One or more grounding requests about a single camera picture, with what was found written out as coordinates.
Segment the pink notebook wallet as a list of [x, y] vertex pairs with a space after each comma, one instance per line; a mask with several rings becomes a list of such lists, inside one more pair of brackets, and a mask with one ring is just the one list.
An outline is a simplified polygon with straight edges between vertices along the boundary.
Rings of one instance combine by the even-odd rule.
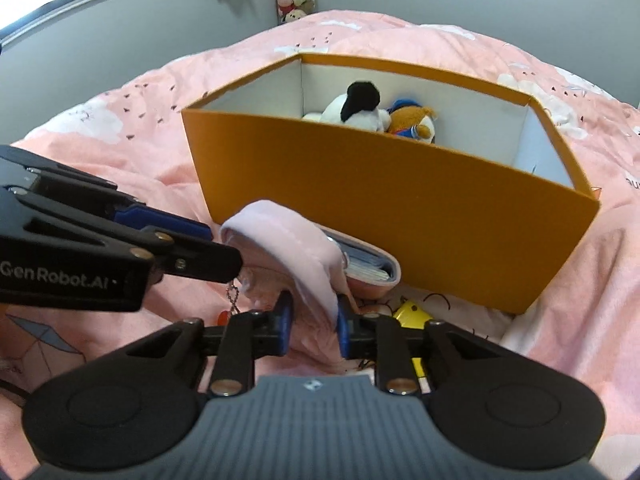
[[355, 297], [378, 300], [399, 284], [401, 267], [393, 255], [340, 231], [320, 224], [318, 228], [341, 249], [347, 284]]

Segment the pink soft cloth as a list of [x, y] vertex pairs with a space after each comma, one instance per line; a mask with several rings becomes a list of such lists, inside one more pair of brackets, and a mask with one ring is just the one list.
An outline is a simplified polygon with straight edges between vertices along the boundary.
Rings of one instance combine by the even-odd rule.
[[350, 295], [345, 257], [314, 222], [270, 200], [258, 200], [226, 220], [219, 234], [225, 245], [241, 253], [238, 281], [253, 307], [270, 309], [288, 290], [296, 321], [334, 329], [337, 297]]

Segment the orange cardboard storage box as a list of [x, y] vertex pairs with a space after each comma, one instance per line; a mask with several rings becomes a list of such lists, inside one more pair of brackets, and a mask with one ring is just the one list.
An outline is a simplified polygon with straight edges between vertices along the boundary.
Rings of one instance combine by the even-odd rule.
[[[434, 142], [308, 119], [357, 81], [383, 105], [434, 107]], [[386, 250], [406, 285], [512, 314], [600, 207], [537, 100], [437, 68], [298, 54], [204, 96], [182, 121], [214, 221], [273, 200]]]

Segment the pink patterned bed quilt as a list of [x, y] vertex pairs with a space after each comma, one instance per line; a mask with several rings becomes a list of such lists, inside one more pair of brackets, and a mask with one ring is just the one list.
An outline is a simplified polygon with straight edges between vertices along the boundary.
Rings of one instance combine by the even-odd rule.
[[443, 68], [531, 94], [574, 152], [601, 203], [590, 231], [521, 316], [398, 288], [428, 313], [562, 370], [600, 396], [593, 463], [613, 479], [639, 463], [639, 113], [608, 92], [501, 39], [385, 14], [320, 12], [230, 47], [184, 56], [32, 130], [21, 147], [116, 182], [149, 205], [209, 218], [180, 118], [183, 107], [298, 52]]

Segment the orange blue plush toy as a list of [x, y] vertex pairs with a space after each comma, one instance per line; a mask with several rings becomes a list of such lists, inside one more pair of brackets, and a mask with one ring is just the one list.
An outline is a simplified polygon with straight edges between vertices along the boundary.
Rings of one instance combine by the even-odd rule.
[[424, 143], [435, 140], [434, 121], [437, 114], [431, 107], [422, 106], [409, 99], [399, 99], [387, 110], [390, 114], [389, 134], [403, 136]]

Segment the white black plush dog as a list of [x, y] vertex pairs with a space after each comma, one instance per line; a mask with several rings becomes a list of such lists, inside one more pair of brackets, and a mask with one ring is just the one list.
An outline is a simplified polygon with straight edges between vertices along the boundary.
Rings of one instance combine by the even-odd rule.
[[322, 113], [308, 113], [303, 120], [384, 133], [390, 128], [390, 113], [380, 103], [380, 92], [371, 81], [355, 81]]

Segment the keychain with orange charm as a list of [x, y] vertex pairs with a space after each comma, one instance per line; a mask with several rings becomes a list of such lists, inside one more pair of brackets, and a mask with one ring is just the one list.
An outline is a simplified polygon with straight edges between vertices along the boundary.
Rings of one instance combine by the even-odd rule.
[[218, 314], [218, 326], [227, 326], [230, 318], [240, 312], [240, 309], [238, 307], [240, 291], [238, 289], [238, 286], [235, 285], [235, 282], [231, 282], [228, 284], [226, 294], [229, 305], [226, 310], [223, 310]]

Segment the small yellow keychain toy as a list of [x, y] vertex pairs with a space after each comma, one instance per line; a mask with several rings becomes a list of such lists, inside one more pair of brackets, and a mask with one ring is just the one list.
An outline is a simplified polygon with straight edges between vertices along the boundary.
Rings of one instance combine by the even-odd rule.
[[397, 320], [402, 327], [420, 330], [424, 327], [425, 323], [431, 321], [433, 317], [414, 301], [407, 299], [394, 312], [393, 318]]

